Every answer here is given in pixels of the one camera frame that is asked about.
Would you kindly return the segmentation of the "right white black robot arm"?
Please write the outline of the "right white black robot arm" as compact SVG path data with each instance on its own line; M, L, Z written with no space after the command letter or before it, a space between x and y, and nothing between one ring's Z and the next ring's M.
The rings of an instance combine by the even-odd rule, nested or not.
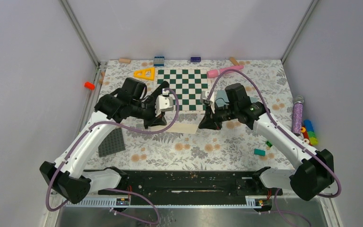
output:
M293 170L264 167L257 171L258 178L252 182L256 194L263 195L270 188L281 188L292 190L304 201L309 201L334 183L331 152L327 149L319 151L295 136L261 102L251 102L240 83L227 86L225 92L229 103L222 107L206 104L199 129L220 130L223 122L237 119L265 137L294 167Z

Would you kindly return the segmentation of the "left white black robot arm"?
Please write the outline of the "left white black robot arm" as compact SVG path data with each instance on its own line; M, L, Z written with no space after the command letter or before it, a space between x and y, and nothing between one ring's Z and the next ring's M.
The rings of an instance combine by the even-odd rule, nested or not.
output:
M168 96L170 85L162 82L150 95L144 82L126 78L121 88L99 98L82 132L53 163L43 162L40 172L49 186L67 201L77 204L89 193L110 188L116 194L126 192L128 182L115 167L86 171L86 165L104 139L122 120L134 117L144 121L144 128L166 125L165 112L173 110Z

